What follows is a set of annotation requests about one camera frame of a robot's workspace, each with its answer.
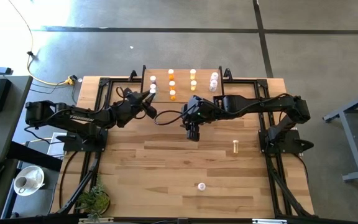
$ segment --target gray floor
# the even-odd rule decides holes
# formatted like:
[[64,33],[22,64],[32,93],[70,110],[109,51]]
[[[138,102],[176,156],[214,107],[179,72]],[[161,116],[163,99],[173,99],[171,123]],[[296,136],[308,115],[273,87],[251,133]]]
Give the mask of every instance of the gray floor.
[[[32,27],[201,27],[255,29],[250,0],[80,0],[13,1]],[[358,29],[358,0],[259,0],[266,29]],[[0,4],[0,66],[27,74],[29,34],[9,3]],[[317,215],[358,221],[358,180],[341,176],[356,165],[339,121],[322,116],[358,95],[358,35],[267,34],[273,75],[287,90],[306,99],[312,119],[298,129],[315,147],[305,153],[310,192]],[[38,60],[32,72],[59,82],[69,75],[128,75],[148,68],[229,67],[235,77],[266,77],[258,34],[153,34],[34,32]],[[73,103],[71,88],[51,95],[31,92],[28,101]],[[24,114],[14,140],[23,132]],[[50,137],[53,128],[37,133]]]

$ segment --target wooden tabletop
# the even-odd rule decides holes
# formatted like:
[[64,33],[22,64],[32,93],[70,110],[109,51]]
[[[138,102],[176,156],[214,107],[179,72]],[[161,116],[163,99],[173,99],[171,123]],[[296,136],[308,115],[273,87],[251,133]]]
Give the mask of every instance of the wooden tabletop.
[[[177,75],[175,81],[181,82],[182,77],[186,79],[183,83],[188,82],[190,70],[181,72],[186,74],[187,71],[188,76]],[[203,74],[210,76],[212,71],[206,70]],[[198,70],[197,80],[202,79],[201,74],[202,70]],[[146,70],[144,90],[149,89],[150,79],[146,80],[146,76],[150,75],[157,75],[160,93],[166,91],[163,89],[168,88],[165,85],[167,80],[163,76],[168,76],[167,70]],[[93,109],[99,78],[84,77],[79,107]],[[269,78],[267,81],[270,96],[286,92],[283,79]],[[140,91],[140,83],[115,83],[114,90],[117,86]],[[198,87],[197,95],[212,96],[205,86]],[[181,88],[183,101],[182,96],[174,102],[163,100],[163,94],[160,94],[161,101],[153,102],[152,106],[157,111],[180,111],[186,102],[185,95],[193,94],[190,84],[188,88],[185,84]],[[253,87],[248,84],[224,84],[224,91],[225,94],[255,97]],[[119,99],[113,91],[111,101]],[[277,122],[278,113],[274,115]],[[176,113],[167,113],[161,115],[158,122],[170,121],[177,116]],[[199,142],[187,140],[186,131],[179,127],[180,124],[181,121],[176,121],[167,126],[157,126],[146,117],[133,119],[125,128],[109,130],[108,145],[99,167],[99,175],[111,198],[111,206],[103,216],[273,218],[267,168],[257,137],[260,129],[257,114],[200,126]],[[238,154],[233,153],[233,140],[239,141]],[[62,170],[70,155],[65,156]],[[79,152],[68,166],[63,183],[63,203],[79,183],[83,157],[84,153]],[[283,154],[283,164],[289,189],[302,206],[313,213],[303,164],[288,154]],[[201,182],[206,184],[203,192],[197,189]],[[52,212],[58,210],[59,193],[56,190]],[[284,211],[280,190],[278,195],[280,208]]]

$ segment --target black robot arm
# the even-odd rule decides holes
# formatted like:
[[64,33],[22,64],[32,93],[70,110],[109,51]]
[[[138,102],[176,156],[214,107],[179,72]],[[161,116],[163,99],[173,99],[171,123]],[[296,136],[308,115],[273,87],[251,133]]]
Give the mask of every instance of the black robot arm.
[[51,101],[28,102],[25,104],[25,122],[35,129],[45,125],[64,129],[79,135],[83,143],[89,143],[99,137],[101,129],[109,129],[115,125],[123,128],[141,111],[154,118],[157,112],[151,102],[155,94],[150,97],[148,95],[149,91],[138,93],[126,88],[123,100],[97,111]]
[[192,141],[200,139],[200,124],[211,123],[222,119],[240,118],[247,113],[263,113],[282,111],[287,115],[268,130],[268,138],[274,141],[296,124],[305,123],[310,119],[308,106],[300,96],[286,93],[273,98],[247,99],[239,95],[214,96],[214,102],[193,96],[182,107],[183,124],[187,130],[187,138]]

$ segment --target potted plant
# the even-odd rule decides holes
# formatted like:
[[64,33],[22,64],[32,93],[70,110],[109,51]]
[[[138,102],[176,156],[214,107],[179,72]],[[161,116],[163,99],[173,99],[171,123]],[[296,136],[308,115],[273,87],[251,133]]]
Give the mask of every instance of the potted plant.
[[104,185],[98,176],[96,185],[90,190],[83,192],[78,198],[79,209],[83,209],[88,214],[92,222],[99,222],[101,215],[106,212],[110,206],[110,197],[104,191]]

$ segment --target wire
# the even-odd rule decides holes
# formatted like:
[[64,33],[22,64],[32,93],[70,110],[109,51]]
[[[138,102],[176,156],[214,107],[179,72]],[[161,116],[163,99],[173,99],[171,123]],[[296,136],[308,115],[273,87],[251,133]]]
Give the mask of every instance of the wire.
[[270,98],[270,99],[267,99],[267,100],[263,100],[263,101],[257,101],[255,103],[251,103],[250,105],[247,105],[245,107],[243,107],[242,109],[240,109],[239,111],[236,111],[236,112],[227,112],[225,111],[224,109],[216,106],[214,103],[210,102],[210,101],[202,101],[202,102],[205,102],[205,103],[208,103],[210,105],[212,105],[213,107],[221,110],[223,113],[226,113],[226,114],[231,114],[231,115],[238,115],[239,113],[242,113],[243,111],[245,111],[246,109],[250,108],[251,106],[254,106],[254,105],[257,105],[257,104],[261,104],[261,103],[267,103],[267,102],[270,102],[272,100],[277,100],[278,98],[282,97],[282,96],[291,96],[289,95],[288,93],[282,93],[282,94],[279,94],[273,98]]
[[283,114],[283,112],[284,112],[284,111],[281,111],[281,112],[280,112],[280,116],[278,117],[278,122],[281,121],[281,115]]
[[306,181],[309,184],[309,173],[308,173],[308,168],[306,167],[305,162],[303,161],[303,159],[298,154],[293,153],[293,155],[302,162],[303,167],[305,168]]
[[50,206],[49,206],[48,214],[50,213],[50,211],[51,211],[51,209],[52,209],[53,200],[55,200],[56,186],[57,186],[57,182],[56,182],[56,184],[55,184],[55,186],[53,187],[53,190],[52,190],[52,200],[50,201]]
[[28,133],[31,133],[31,134],[32,134],[34,137],[36,137],[39,141],[45,141],[45,142],[48,143],[49,145],[51,145],[51,144],[63,143],[63,142],[52,142],[52,143],[50,143],[50,142],[48,142],[46,139],[38,137],[36,134],[34,134],[34,132],[29,131],[29,130],[28,130],[29,128],[31,128],[31,127],[28,126],[28,127],[24,128],[24,131],[27,131]]
[[162,221],[158,221],[158,222],[151,223],[151,224],[159,224],[159,223],[175,223],[175,221],[174,221],[174,220],[171,220],[171,221],[169,221],[169,220],[162,220]]
[[59,85],[59,83],[57,83],[57,84],[55,85],[55,87],[51,88],[51,89],[52,89],[51,92],[38,91],[38,90],[33,90],[33,89],[30,89],[30,91],[34,91],[34,92],[37,92],[37,93],[44,93],[44,94],[52,94],[52,93],[57,89],[57,86],[58,86],[58,85]]
[[[118,89],[120,89],[120,90],[122,91],[122,96],[121,96],[121,94],[119,94]],[[121,105],[124,104],[126,95],[124,94],[124,90],[122,89],[121,86],[119,86],[119,87],[116,88],[116,93],[117,93],[117,95],[118,95],[119,97],[122,98],[122,102],[121,102],[119,105],[117,105],[117,107],[120,107]]]
[[35,83],[31,83],[31,85],[33,85],[33,86],[38,86],[38,87],[42,87],[42,88],[49,88],[49,89],[66,88],[66,87],[68,87],[68,85],[67,85],[67,86],[58,86],[58,87],[49,87],[49,86],[38,85],[38,84],[35,84]]
[[39,142],[39,141],[42,141],[41,139],[36,139],[36,140],[32,140],[32,141],[29,141],[29,142]]
[[77,154],[78,151],[75,151],[70,158],[68,158],[67,163],[65,168],[63,169],[62,172],[62,179],[60,180],[60,186],[59,186],[59,208],[62,208],[62,192],[63,192],[63,179],[65,178],[65,174],[67,171],[67,167],[69,165],[69,163],[71,162],[71,160],[74,158],[74,156]]
[[64,85],[64,84],[69,84],[70,81],[67,79],[64,82],[60,82],[60,83],[50,83],[50,82],[46,82],[43,81],[37,77],[35,77],[31,72],[30,72],[30,65],[32,63],[32,60],[30,61],[30,58],[32,58],[32,56],[34,56],[34,53],[32,52],[33,48],[34,48],[34,36],[32,35],[32,31],[31,28],[29,26],[29,24],[27,23],[27,21],[24,19],[23,15],[19,12],[19,10],[16,8],[16,6],[12,3],[11,0],[8,0],[9,3],[11,3],[12,7],[16,10],[16,12],[18,13],[18,15],[22,18],[23,22],[25,23],[25,25],[27,26],[27,29],[29,30],[30,36],[31,36],[31,48],[30,50],[27,52],[27,54],[29,55],[29,57],[27,58],[27,71],[29,72],[29,75],[34,79],[37,80],[40,83],[46,84],[46,85]]
[[74,101],[75,104],[77,104],[77,101],[74,99],[74,93],[75,93],[75,83],[73,85],[73,90],[71,91],[71,99]]
[[[175,110],[166,110],[166,111],[163,111],[163,112],[160,112],[159,114],[157,114],[156,115],[156,117],[154,118],[154,123],[156,124],[156,125],[168,125],[168,124],[172,124],[172,123],[174,123],[175,121],[177,121],[178,119],[180,119],[183,115],[185,115],[187,112],[189,112],[189,110],[191,110],[191,109],[193,109],[193,107],[195,107],[196,105],[193,105],[193,106],[191,106],[190,108],[188,108],[186,111],[184,111],[183,113],[182,112],[180,112],[180,111],[175,111]],[[169,122],[166,122],[166,123],[158,123],[157,122],[157,118],[161,115],[161,114],[164,114],[164,113],[180,113],[180,115],[177,117],[177,118],[175,118],[175,119],[173,119],[173,120],[171,120],[171,121],[169,121]]]

